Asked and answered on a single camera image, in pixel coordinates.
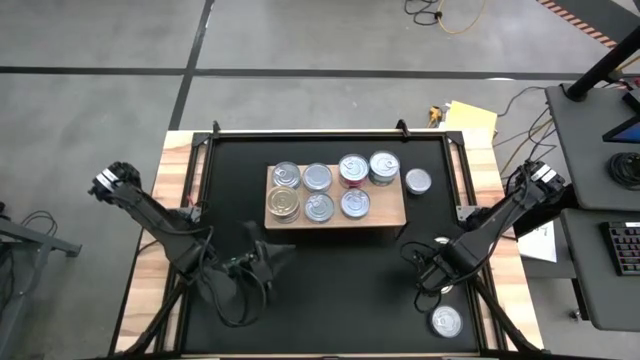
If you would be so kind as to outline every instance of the floor tape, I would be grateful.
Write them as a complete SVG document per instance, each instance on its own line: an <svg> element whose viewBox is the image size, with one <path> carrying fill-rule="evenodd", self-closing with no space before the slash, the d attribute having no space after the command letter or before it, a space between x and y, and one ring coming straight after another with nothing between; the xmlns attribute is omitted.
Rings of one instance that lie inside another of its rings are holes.
<svg viewBox="0 0 640 360"><path fill-rule="evenodd" d="M577 27L578 29L580 29L580 31L582 31L583 33L585 33L585 34L589 35L590 37L596 39L602 45L604 45L604 46L606 46L606 47L608 47L610 49L615 47L616 45L618 45L617 42L611 40L609 37L607 37L606 35L602 34L598 30L594 29L592 26L590 26L586 22L580 20L579 18L577 18L573 14L569 13L567 10L563 9L562 6L557 5L553 1L551 1L551 0L536 0L536 1L539 2L542 6L546 7L547 9L553 11L556 15L560 16L561 18L563 18L569 24L571 24L571 25Z"/></svg>

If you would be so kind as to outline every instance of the gold can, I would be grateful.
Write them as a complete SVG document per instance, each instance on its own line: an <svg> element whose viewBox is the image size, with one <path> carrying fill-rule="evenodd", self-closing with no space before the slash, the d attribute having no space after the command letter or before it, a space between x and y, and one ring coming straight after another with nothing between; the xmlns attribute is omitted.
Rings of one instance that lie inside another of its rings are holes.
<svg viewBox="0 0 640 360"><path fill-rule="evenodd" d="M276 186L267 195L267 208L276 221L292 223L300 216L298 193L288 186Z"/></svg>

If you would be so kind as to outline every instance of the screen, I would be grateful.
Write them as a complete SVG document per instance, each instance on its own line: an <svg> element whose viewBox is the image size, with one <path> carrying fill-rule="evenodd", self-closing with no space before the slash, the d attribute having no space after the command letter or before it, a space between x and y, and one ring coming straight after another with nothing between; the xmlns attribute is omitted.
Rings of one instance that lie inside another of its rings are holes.
<svg viewBox="0 0 640 360"><path fill-rule="evenodd" d="M619 133L611 136L612 140L623 142L640 142L640 123L635 123Z"/></svg>

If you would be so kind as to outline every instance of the gray desk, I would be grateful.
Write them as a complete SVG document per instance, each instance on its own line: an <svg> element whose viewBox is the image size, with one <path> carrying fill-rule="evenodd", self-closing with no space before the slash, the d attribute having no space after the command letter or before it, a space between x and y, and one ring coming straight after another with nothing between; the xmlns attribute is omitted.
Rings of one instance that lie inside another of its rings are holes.
<svg viewBox="0 0 640 360"><path fill-rule="evenodd" d="M618 276L598 225L639 221L640 213L565 209L560 214L583 299L600 330L640 331L640 276Z"/></svg>
<svg viewBox="0 0 640 360"><path fill-rule="evenodd" d="M625 91L591 89L582 102L569 100L559 86L548 87L545 92L580 207L640 211L640 191L621 187L605 170L612 155L640 152L640 144L602 140L603 134L634 116L622 101Z"/></svg>

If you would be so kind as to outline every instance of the concrete floor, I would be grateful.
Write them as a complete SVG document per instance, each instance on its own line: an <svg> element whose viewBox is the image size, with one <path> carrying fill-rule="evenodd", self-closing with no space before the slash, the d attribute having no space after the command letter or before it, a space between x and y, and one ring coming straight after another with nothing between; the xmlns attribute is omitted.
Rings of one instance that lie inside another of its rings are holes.
<svg viewBox="0 0 640 360"><path fill-rule="evenodd" d="M462 1L447 3L451 27L477 10L475 2ZM0 0L0 66L184 67L203 5ZM401 0L217 0L198 67L576 73L606 52L534 0L489 0L478 25L457 37L414 25ZM180 81L0 75L0 199L15 219L51 211L59 236L84 245L75 260L51 257L21 355L106 353L140 228L86 190L116 160L133 163L150 189ZM180 128L208 129L214 119L226 129L378 128L399 118L420 127L430 105L459 100L501 112L524 87L557 83L198 77ZM544 107L541 91L522 96L500 118L497 141L526 130ZM557 143L553 136L549 141ZM496 148L500 166L516 145ZM514 164L528 152L525 147ZM566 175L559 149L545 160ZM561 315L575 301L570 284L536 280L531 289L550 350L637 358L637 334L566 323ZM596 345L603 340L615 345Z"/></svg>

